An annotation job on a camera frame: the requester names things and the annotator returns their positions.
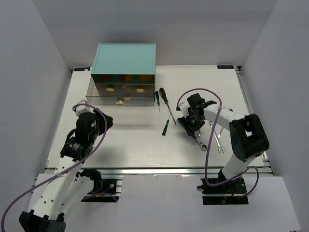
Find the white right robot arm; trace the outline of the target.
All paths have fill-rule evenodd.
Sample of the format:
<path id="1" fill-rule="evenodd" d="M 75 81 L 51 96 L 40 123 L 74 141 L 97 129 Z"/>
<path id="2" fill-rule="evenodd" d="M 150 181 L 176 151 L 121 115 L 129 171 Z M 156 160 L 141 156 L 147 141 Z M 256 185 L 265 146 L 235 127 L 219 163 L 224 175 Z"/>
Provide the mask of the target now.
<path id="1" fill-rule="evenodd" d="M 232 156 L 220 170 L 218 182 L 206 184 L 217 187 L 225 193 L 235 188 L 235 179 L 239 179 L 250 168 L 258 156 L 269 149 L 269 141 L 260 118 L 256 114 L 242 115 L 224 109 L 222 102 L 205 101 L 198 93 L 191 95 L 187 102 L 177 102 L 176 110 L 182 113 L 178 123 L 187 135 L 196 138 L 206 121 L 212 122 L 210 137 L 215 135 L 216 125 L 230 133 Z"/>

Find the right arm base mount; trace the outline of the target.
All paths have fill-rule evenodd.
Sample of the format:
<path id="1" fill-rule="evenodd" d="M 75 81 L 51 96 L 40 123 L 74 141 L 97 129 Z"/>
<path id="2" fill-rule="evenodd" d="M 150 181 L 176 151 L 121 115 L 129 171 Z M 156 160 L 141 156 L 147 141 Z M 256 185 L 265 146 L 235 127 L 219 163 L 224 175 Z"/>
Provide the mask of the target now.
<path id="1" fill-rule="evenodd" d="M 204 205 L 247 205 L 249 204 L 246 185 L 241 177 L 237 180 L 216 187 L 206 184 L 205 179 L 201 179 L 201 185 L 197 190 L 202 193 Z"/>

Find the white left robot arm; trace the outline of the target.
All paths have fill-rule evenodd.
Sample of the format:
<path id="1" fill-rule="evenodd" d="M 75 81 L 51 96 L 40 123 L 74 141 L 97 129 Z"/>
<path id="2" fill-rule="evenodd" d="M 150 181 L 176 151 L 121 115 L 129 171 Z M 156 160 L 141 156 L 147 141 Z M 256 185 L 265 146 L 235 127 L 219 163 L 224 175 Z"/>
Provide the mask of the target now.
<path id="1" fill-rule="evenodd" d="M 93 151 L 96 138 L 113 126 L 113 118 L 97 111 L 78 115 L 76 128 L 67 135 L 54 172 L 55 179 L 19 223 L 26 232 L 63 232 L 73 206 L 85 195 L 101 190 L 101 174 L 96 169 L 81 171 L 83 159 Z"/>

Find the small combination wrench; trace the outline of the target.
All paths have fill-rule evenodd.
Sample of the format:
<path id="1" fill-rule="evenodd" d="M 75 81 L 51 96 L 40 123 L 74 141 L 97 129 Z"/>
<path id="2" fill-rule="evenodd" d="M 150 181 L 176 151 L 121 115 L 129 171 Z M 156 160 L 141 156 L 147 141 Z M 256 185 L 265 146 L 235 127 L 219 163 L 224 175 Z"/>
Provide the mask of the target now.
<path id="1" fill-rule="evenodd" d="M 213 122 L 209 121 L 209 126 L 211 127 L 211 129 L 214 129 Z M 214 136 L 214 138 L 216 140 L 216 143 L 218 145 L 218 152 L 219 153 L 224 153 L 225 149 L 222 147 L 221 142 L 219 140 L 219 137 L 217 135 L 217 132 L 215 130 L 213 131 L 213 136 Z"/>

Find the small precision screwdriver by cabinet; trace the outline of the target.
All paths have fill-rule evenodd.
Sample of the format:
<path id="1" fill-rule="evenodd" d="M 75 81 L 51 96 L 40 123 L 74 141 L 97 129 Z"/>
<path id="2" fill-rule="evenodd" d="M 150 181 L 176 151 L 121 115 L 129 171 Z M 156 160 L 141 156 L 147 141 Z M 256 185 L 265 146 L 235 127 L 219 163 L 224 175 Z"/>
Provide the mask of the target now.
<path id="1" fill-rule="evenodd" d="M 159 112 L 161 112 L 161 110 L 160 110 L 160 101 L 159 101 L 159 92 L 158 91 L 155 92 L 155 98 L 156 98 L 156 102 L 157 102 L 157 106 L 158 106 Z"/>

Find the teal drawer cabinet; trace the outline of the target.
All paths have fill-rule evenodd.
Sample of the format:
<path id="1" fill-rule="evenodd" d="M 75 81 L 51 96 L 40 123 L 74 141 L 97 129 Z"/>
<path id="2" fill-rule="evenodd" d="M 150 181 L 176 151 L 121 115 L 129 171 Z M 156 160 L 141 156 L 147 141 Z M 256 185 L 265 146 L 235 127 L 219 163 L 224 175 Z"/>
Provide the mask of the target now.
<path id="1" fill-rule="evenodd" d="M 156 74 L 156 44 L 154 43 L 100 43 L 98 44 L 91 76 L 98 80 L 107 76 Z"/>

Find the small black green precision screwdriver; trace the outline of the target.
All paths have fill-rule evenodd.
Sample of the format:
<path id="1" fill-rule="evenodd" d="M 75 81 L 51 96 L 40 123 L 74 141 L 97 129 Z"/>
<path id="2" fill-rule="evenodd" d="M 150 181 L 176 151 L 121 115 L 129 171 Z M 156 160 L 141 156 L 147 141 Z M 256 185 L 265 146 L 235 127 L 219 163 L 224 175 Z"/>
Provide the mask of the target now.
<path id="1" fill-rule="evenodd" d="M 169 119 L 168 119 L 168 120 L 166 121 L 166 123 L 165 123 L 164 129 L 163 129 L 163 131 L 162 131 L 162 136 L 165 136 L 165 135 L 166 135 L 168 126 L 169 126 Z"/>

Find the black yellow large screwdriver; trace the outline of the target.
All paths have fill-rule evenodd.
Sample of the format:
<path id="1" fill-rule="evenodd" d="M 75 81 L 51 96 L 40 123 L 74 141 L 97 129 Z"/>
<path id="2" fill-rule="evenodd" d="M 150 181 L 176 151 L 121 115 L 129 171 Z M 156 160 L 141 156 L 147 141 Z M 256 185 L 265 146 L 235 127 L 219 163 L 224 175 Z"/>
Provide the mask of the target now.
<path id="1" fill-rule="evenodd" d="M 171 117 L 172 117 L 172 119 L 173 119 L 174 124 L 177 124 L 177 123 L 176 123 L 176 120 L 175 120 L 175 118 L 174 118 L 174 115 L 173 115 L 173 113 L 172 113 L 172 110 L 171 110 L 171 108 L 170 108 L 170 106 L 169 106 L 169 101 L 168 101 L 168 99 L 167 99 L 166 92 L 165 92 L 165 90 L 164 90 L 162 87 L 159 89 L 159 94 L 160 94 L 161 98 L 163 99 L 165 105 L 167 106 L 167 108 L 168 108 L 168 110 L 169 110 L 169 112 L 170 112 L 170 115 L 171 115 Z"/>

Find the large ratchet combination wrench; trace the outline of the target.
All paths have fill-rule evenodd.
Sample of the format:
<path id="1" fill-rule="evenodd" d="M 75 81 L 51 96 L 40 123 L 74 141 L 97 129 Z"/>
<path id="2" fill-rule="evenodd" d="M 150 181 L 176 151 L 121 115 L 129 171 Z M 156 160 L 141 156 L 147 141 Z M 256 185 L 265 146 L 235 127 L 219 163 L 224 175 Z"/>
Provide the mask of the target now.
<path id="1" fill-rule="evenodd" d="M 178 122 L 178 124 L 180 124 L 184 128 L 184 126 L 181 123 L 181 119 L 180 118 L 177 118 L 177 122 Z M 202 143 L 194 134 L 190 135 L 189 137 L 192 137 L 197 142 L 197 144 L 200 146 L 202 151 L 206 151 L 207 150 L 207 146 L 204 143 Z"/>

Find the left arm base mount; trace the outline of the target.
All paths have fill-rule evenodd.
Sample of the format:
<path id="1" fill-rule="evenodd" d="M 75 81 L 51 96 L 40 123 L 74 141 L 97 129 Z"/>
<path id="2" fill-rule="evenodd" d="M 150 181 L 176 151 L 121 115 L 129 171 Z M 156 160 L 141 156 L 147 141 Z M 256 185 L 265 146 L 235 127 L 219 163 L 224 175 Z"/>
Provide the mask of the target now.
<path id="1" fill-rule="evenodd" d="M 87 168 L 76 174 L 78 177 L 89 177 L 93 181 L 93 189 L 82 199 L 82 202 L 89 203 L 115 203 L 119 200 L 120 187 L 119 179 L 103 178 L 101 172 L 96 169 Z"/>

